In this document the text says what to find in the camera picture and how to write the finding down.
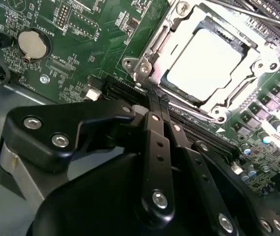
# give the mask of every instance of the green circuit board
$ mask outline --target green circuit board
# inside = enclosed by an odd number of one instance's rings
[[[93,77],[112,76],[133,86],[121,61],[140,56],[168,8],[167,0],[0,0],[0,32],[15,38],[12,47],[0,49],[0,55],[18,75],[16,83],[56,103],[80,102]],[[30,28],[41,30],[51,42],[49,55],[34,63],[24,61],[17,48],[19,33]],[[263,34],[258,27],[254,30]],[[277,46],[280,60],[280,44]],[[42,84],[41,75],[49,76],[50,82]],[[279,83],[280,70],[259,78],[244,106],[268,95]],[[246,142],[255,148],[248,159],[257,177],[249,185],[259,194],[270,177],[280,172],[280,150],[261,142],[256,135],[260,127],[245,137],[235,131],[244,110],[246,107],[232,111],[222,125],[182,115],[230,144]],[[263,172],[263,166],[269,172]]]
[[[166,0],[0,0],[1,32],[17,38],[37,28],[52,46],[35,63],[23,61],[16,45],[0,54],[19,84],[57,103],[82,101],[91,75],[129,80],[122,58],[140,55],[168,7]]]

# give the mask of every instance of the cable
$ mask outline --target cable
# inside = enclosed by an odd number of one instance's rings
[[[0,66],[2,67],[2,69],[5,72],[5,79],[2,80],[1,83],[0,83],[0,88],[1,88],[10,81],[11,73],[10,73],[7,65],[5,64],[4,60],[1,57],[0,57]]]
[[[280,21],[272,19],[270,17],[266,17],[266,16],[263,16],[263,15],[254,13],[252,11],[248,11],[248,10],[245,10],[245,9],[243,9],[241,7],[237,7],[237,6],[234,6],[232,4],[229,4],[229,3],[226,3],[226,2],[222,2],[222,1],[219,1],[219,0],[205,0],[205,1],[208,1],[208,2],[211,2],[211,3],[217,4],[217,5],[220,5],[220,6],[229,8],[229,9],[232,9],[234,11],[238,11],[238,12],[244,13],[246,15],[252,16],[254,18],[258,18],[258,19],[260,19],[262,21],[266,21],[266,22],[268,22],[270,24],[273,24],[275,26],[280,27]]]

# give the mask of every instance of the ram slot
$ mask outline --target ram slot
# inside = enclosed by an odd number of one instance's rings
[[[248,3],[245,0],[235,0],[234,4],[236,4],[236,5],[240,6],[240,7],[243,7],[246,10],[251,11],[251,8],[248,7]],[[277,27],[275,27],[275,26],[273,26],[273,25],[271,25],[271,24],[269,24],[267,22],[261,22],[261,21],[259,21],[257,19],[255,19],[255,21],[258,24],[264,26],[273,36],[275,36],[275,37],[280,39],[280,29],[279,28],[277,28]]]

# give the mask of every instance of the electrolytic capacitor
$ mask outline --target electrolytic capacitor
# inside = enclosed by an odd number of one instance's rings
[[[257,175],[257,171],[254,169],[252,164],[246,167],[246,172],[250,178],[256,177]]]
[[[242,149],[242,151],[245,155],[250,155],[252,153],[248,144],[241,144],[240,148]]]
[[[249,176],[246,174],[245,171],[239,174],[239,177],[242,179],[243,182],[246,182],[249,180]]]
[[[269,144],[272,141],[271,136],[267,132],[265,132],[265,131],[259,132],[258,133],[258,137],[259,137],[259,139],[262,140],[262,142],[264,144]]]
[[[269,167],[269,166],[263,166],[263,167],[262,167],[262,171],[263,171],[264,173],[268,173],[268,172],[270,171],[270,167]]]
[[[275,119],[274,121],[271,122],[271,125],[273,126],[273,128],[276,129],[276,131],[280,133],[280,120]]]

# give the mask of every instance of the screw head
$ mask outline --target screw head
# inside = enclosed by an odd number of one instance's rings
[[[262,224],[262,226],[266,231],[268,231],[269,233],[272,232],[271,226],[268,224],[267,221],[265,221],[264,219],[260,219],[260,223]]]
[[[40,81],[42,84],[48,84],[50,82],[50,78],[47,75],[41,75],[40,76]]]
[[[125,65],[127,68],[131,68],[132,63],[131,63],[131,61],[127,60],[127,61],[124,62],[124,65]]]
[[[208,147],[205,144],[200,144],[200,147],[205,151],[209,150]]]
[[[220,225],[225,229],[228,233],[233,232],[233,225],[230,220],[223,214],[219,214],[219,222]]]
[[[176,11],[178,13],[178,15],[185,17],[189,14],[190,12],[190,5],[188,2],[186,1],[181,1],[178,3],[177,7],[176,7]]]
[[[273,220],[274,225],[276,226],[276,228],[280,231],[280,223],[277,220]]]
[[[42,127],[42,122],[34,117],[28,117],[23,121],[23,124],[28,129],[39,129]]]
[[[176,131],[180,131],[180,127],[177,124],[174,125],[174,128]]]
[[[141,67],[141,71],[142,71],[143,73],[148,73],[149,67],[147,67],[147,66],[145,65],[145,66]]]
[[[122,109],[123,109],[125,112],[128,112],[128,113],[131,112],[131,110],[130,110],[128,107],[123,106]]]
[[[69,139],[62,134],[55,134],[52,137],[52,143],[59,148],[65,148],[69,145]]]
[[[161,209],[165,209],[168,206],[168,200],[166,196],[160,191],[155,191],[153,193],[152,200],[154,204]]]
[[[152,69],[152,66],[151,64],[149,63],[142,63],[140,65],[140,71],[143,73],[143,74],[149,74],[151,72],[151,69]]]
[[[159,121],[159,120],[160,120],[160,118],[158,118],[156,115],[152,115],[152,118],[153,118],[154,120],[156,120],[156,121]]]

